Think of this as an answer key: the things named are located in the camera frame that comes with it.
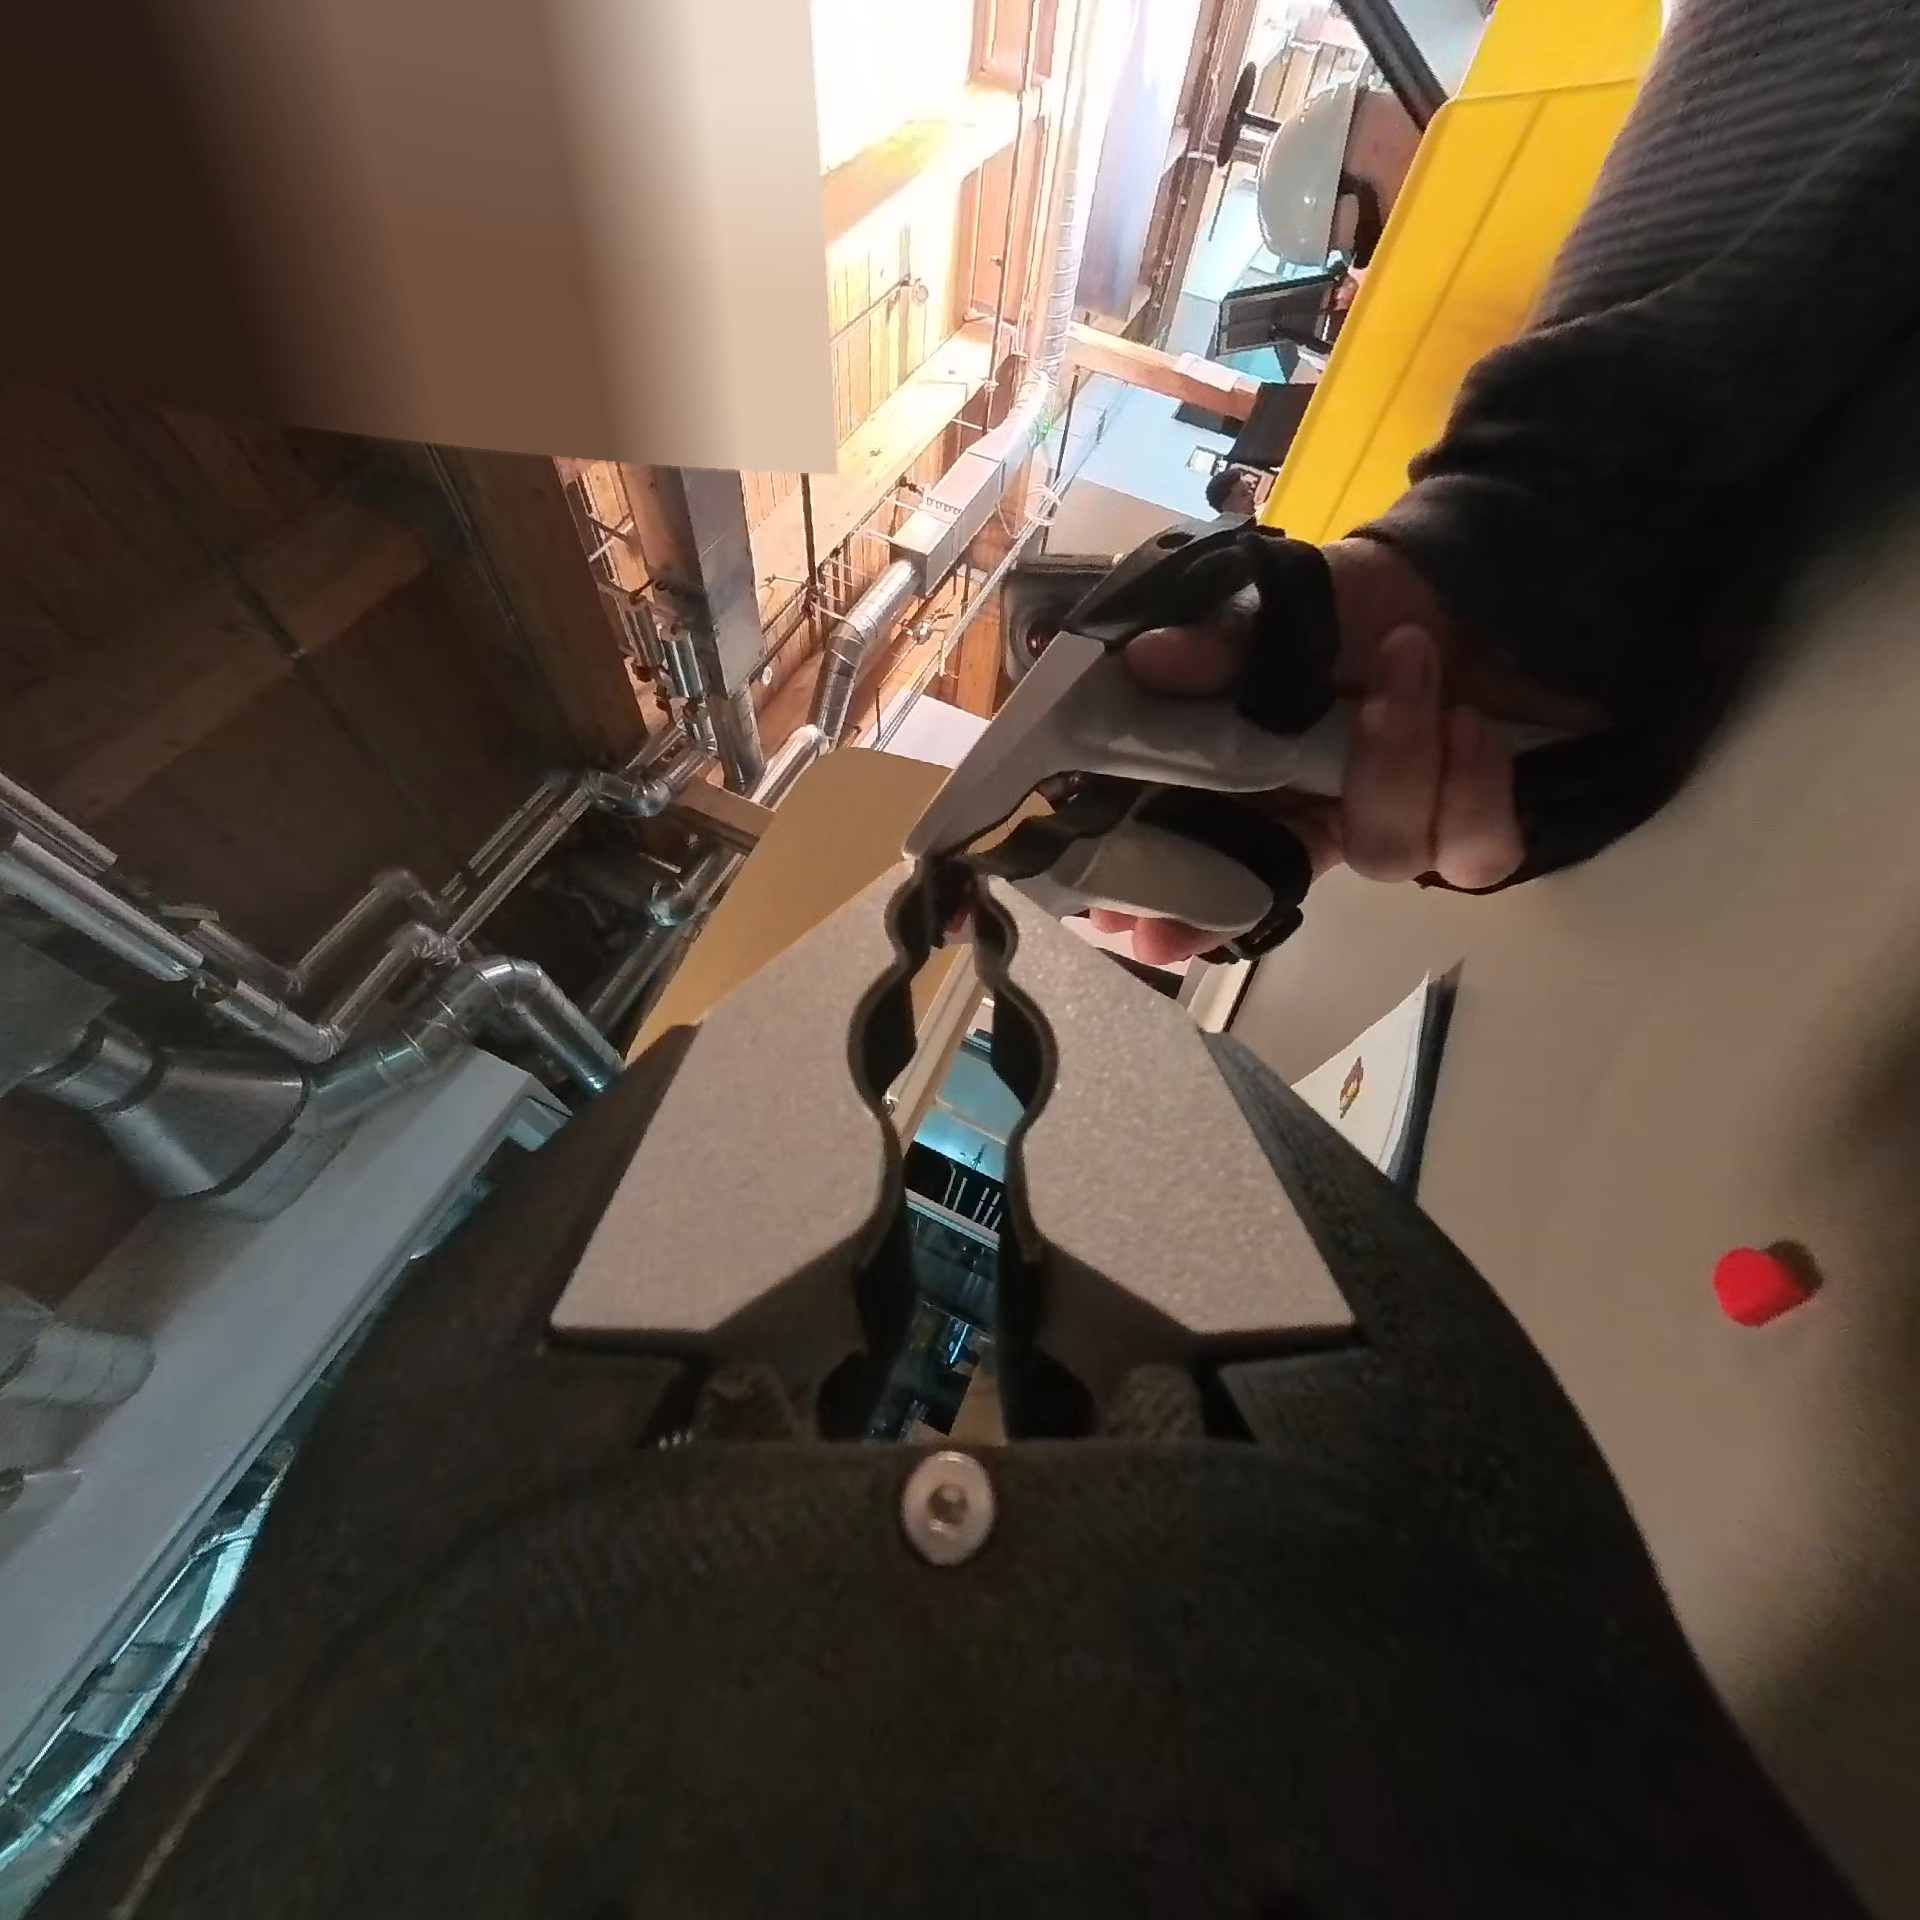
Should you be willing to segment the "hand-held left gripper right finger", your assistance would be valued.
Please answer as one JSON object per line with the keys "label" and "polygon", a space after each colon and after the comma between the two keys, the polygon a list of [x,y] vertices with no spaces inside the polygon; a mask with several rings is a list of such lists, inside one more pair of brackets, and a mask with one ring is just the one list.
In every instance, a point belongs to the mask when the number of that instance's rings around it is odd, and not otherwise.
{"label": "hand-held left gripper right finger", "polygon": [[1308,1226],[1174,998],[1023,895],[984,895],[993,1067],[1020,1104],[1007,1293],[1048,1358],[1275,1358],[1356,1332]]}

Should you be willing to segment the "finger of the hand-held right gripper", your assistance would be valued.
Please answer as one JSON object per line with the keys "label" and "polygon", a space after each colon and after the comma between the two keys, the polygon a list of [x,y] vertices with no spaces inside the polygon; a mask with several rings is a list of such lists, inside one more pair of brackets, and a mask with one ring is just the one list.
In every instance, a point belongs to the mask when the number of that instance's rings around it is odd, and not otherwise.
{"label": "finger of the hand-held right gripper", "polygon": [[914,820],[903,856],[966,853],[1048,780],[1110,773],[1111,743],[1088,719],[1116,677],[1119,653],[1104,644],[1049,644]]}
{"label": "finger of the hand-held right gripper", "polygon": [[1116,780],[1048,780],[967,850],[980,868],[980,911],[1000,880],[1056,918],[1084,915],[1095,901],[1094,866],[1116,829]]}

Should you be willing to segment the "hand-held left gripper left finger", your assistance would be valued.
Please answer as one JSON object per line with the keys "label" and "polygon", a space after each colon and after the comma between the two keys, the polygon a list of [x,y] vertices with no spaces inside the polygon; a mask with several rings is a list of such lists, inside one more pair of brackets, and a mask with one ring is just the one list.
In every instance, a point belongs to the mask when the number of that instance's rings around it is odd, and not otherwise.
{"label": "hand-held left gripper left finger", "polygon": [[692,1030],[551,1312],[555,1336],[691,1358],[878,1352],[918,1050],[914,876],[838,907]]}

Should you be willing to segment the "person's right forearm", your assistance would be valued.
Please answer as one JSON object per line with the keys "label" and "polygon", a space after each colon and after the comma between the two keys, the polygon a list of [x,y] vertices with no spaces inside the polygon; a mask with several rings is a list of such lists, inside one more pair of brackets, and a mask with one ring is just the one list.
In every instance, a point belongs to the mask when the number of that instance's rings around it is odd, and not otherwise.
{"label": "person's right forearm", "polygon": [[1524,328],[1356,536],[1470,658],[1594,708],[1516,768],[1518,868],[1574,868],[1687,780],[1841,410],[1916,341],[1918,7],[1676,5]]}

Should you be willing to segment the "person's right hand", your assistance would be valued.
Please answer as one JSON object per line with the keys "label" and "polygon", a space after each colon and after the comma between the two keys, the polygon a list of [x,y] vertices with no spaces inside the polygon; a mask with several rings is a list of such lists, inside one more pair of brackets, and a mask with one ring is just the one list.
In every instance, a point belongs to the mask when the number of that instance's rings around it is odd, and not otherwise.
{"label": "person's right hand", "polygon": [[1571,736],[1594,716],[1522,678],[1377,540],[1327,546],[1339,621],[1335,698],[1351,707],[1339,794],[1232,797],[1303,845],[1315,877],[1458,892],[1512,880],[1524,856],[1512,728]]}

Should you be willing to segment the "white instruction booklet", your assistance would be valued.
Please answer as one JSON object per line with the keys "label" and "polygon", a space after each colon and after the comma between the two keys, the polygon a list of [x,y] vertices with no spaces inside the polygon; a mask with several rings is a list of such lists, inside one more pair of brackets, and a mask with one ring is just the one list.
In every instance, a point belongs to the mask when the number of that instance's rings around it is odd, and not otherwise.
{"label": "white instruction booklet", "polygon": [[1457,984],[1458,966],[1427,975],[1351,1044],[1291,1084],[1312,1114],[1408,1196],[1422,1179]]}

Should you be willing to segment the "silver ceiling pipes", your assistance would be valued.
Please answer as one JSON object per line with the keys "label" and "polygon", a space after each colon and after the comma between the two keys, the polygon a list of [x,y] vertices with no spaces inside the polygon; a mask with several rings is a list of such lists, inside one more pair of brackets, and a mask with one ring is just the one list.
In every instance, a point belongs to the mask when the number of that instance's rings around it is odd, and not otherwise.
{"label": "silver ceiling pipes", "polygon": [[[408,871],[385,871],[294,966],[254,950],[199,907],[168,906],[118,871],[104,840],[6,778],[6,895],[78,932],[118,962],[190,989],[209,1012],[305,1064],[335,1061],[390,989],[414,970],[456,966],[465,949],[527,876],[588,812],[650,820],[699,771],[692,756],[652,773],[553,775],[494,829],[449,886],[432,892]],[[343,994],[318,1016],[303,1008],[326,973],[347,959],[391,906],[414,911]]]}

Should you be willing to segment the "yellow plastic bin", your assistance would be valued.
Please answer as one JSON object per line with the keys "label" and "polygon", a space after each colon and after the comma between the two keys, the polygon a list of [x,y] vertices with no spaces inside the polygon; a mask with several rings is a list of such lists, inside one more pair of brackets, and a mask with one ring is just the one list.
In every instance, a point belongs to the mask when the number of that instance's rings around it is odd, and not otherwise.
{"label": "yellow plastic bin", "polygon": [[1484,354],[1518,335],[1664,35],[1657,2],[1499,5],[1438,109],[1262,508],[1315,543],[1402,495]]}

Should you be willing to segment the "ribbed silver duct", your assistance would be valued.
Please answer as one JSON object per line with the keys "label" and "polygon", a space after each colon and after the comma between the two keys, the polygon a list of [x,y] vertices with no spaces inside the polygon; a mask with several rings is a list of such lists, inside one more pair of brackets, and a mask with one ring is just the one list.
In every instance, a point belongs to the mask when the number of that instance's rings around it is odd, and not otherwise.
{"label": "ribbed silver duct", "polygon": [[862,682],[900,627],[912,627],[927,599],[922,566],[912,560],[895,560],[854,607],[834,620],[807,708],[807,722],[816,728],[824,755],[841,748]]}

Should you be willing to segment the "silver ceiling ventilation duct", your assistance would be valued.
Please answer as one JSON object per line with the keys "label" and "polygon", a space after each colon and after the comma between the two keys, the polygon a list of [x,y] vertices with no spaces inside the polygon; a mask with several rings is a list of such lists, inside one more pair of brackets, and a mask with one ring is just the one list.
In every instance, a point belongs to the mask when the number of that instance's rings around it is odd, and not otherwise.
{"label": "silver ceiling ventilation duct", "polygon": [[164,1046],[107,1016],[113,996],[49,954],[6,936],[6,1090],[86,1115],[163,1198],[289,1188],[267,1176],[294,1140],[328,1140],[408,1092],[488,1030],[522,1039],[586,1092],[607,1092],[622,1059],[534,962],[486,958],[411,996],[383,1030],[318,1064]]}

